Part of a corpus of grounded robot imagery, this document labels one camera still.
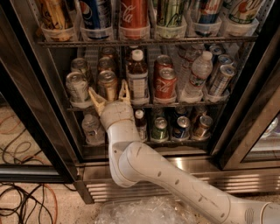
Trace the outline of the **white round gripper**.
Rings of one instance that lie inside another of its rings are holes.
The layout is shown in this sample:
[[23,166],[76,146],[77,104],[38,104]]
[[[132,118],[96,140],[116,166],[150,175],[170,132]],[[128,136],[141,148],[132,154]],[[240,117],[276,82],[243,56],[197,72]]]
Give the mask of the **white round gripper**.
[[98,95],[91,87],[88,89],[91,101],[105,130],[112,125],[118,128],[131,129],[135,126],[133,108],[130,105],[130,91],[126,80],[122,80],[118,99],[107,104],[107,100]]

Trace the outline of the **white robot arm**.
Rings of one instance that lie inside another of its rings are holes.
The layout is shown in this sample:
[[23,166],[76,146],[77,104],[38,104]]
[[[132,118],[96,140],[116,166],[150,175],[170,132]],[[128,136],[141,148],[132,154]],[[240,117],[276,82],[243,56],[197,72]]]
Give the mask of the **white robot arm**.
[[126,80],[116,101],[88,90],[108,135],[111,176],[120,187],[140,181],[162,186],[213,224],[280,224],[280,204],[240,199],[182,171],[141,141]]

